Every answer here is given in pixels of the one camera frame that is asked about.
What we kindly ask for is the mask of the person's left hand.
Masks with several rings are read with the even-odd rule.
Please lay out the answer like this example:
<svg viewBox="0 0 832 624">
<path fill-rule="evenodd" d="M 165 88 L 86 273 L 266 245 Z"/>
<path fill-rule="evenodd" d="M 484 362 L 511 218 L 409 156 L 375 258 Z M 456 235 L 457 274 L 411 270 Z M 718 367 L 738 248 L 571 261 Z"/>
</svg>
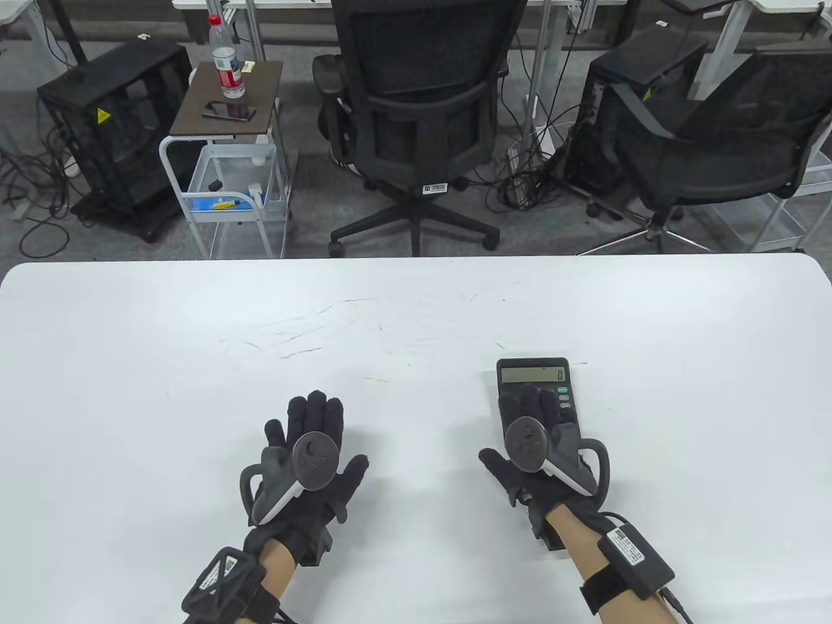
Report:
<svg viewBox="0 0 832 624">
<path fill-rule="evenodd" d="M 259 463 L 240 476 L 240 495 L 250 526 L 244 552 L 261 556 L 270 541 L 288 549 L 301 567 L 315 567 L 331 550 L 329 525 L 345 523 L 347 504 L 369 467 L 366 455 L 340 471 L 344 405 L 320 390 L 294 397 L 287 424 L 265 425 L 267 446 Z"/>
</svg>

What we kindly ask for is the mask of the person's right hand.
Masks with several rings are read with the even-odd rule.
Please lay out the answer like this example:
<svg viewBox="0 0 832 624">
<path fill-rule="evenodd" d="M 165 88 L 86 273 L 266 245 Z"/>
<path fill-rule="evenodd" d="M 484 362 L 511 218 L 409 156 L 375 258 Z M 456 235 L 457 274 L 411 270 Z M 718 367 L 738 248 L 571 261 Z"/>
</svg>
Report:
<svg viewBox="0 0 832 624">
<path fill-rule="evenodd" d="M 609 487 L 609 461 L 598 440 L 583 439 L 574 416 L 564 415 L 556 393 L 523 384 L 499 397 L 503 456 L 483 448 L 478 459 L 508 496 L 528 510 L 533 536 L 550 551 L 566 548 L 566 532 L 547 520 L 564 508 L 598 534 L 614 523 L 601 512 Z"/>
</svg>

